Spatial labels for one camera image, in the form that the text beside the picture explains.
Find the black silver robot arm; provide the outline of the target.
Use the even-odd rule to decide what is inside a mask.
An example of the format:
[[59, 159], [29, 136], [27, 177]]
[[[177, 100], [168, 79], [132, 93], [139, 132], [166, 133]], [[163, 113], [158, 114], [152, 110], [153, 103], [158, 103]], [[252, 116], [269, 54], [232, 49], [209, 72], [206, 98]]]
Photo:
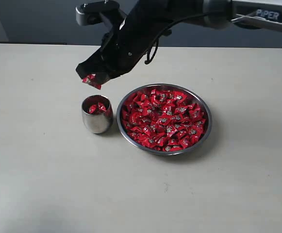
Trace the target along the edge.
[[81, 26], [103, 23], [109, 29], [100, 48], [76, 67], [81, 79], [99, 88], [130, 72], [143, 56], [149, 64], [159, 39], [179, 23], [282, 33], [282, 0], [139, 0], [128, 14], [118, 2], [102, 0], [77, 6], [76, 20]]

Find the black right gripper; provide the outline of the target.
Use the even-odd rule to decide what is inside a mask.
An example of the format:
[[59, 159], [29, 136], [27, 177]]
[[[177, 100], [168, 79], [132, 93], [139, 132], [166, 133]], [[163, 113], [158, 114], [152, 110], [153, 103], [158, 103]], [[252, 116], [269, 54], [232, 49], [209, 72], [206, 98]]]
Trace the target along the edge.
[[148, 52], [150, 52], [150, 32], [106, 33], [102, 38], [100, 49], [79, 63], [76, 72], [81, 79], [95, 74], [94, 82], [104, 85], [130, 72]]

